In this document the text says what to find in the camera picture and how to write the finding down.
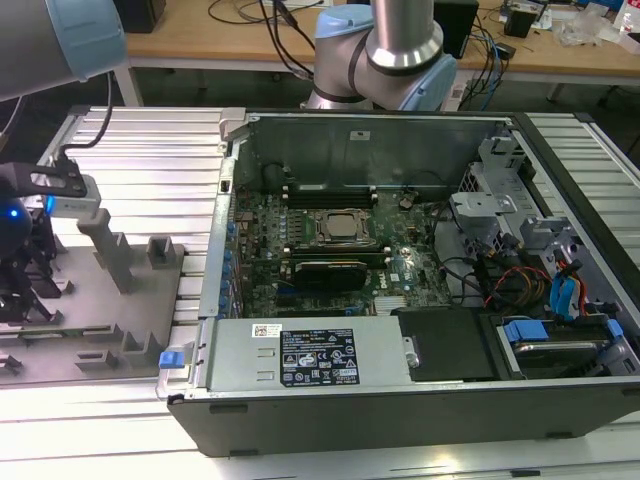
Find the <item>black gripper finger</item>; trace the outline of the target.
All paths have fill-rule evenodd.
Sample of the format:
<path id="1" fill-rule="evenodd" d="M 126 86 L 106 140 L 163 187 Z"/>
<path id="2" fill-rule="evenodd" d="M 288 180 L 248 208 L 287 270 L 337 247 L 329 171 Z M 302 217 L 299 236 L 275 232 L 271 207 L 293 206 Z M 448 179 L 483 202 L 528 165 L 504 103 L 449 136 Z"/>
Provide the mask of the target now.
<path id="1" fill-rule="evenodd" d="M 59 297 L 59 288 L 53 280 L 51 262 L 57 257 L 57 247 L 53 234 L 51 218 L 43 208 L 29 210 L 32 228 L 23 244 L 26 260 L 25 273 L 34 292 L 32 310 L 36 312 L 35 322 L 52 322 L 55 313 L 51 313 L 41 302 L 42 299 Z"/>
<path id="2" fill-rule="evenodd" d="M 1 322 L 21 324 L 25 320 L 26 289 L 23 269 L 17 262 L 1 263 Z"/>

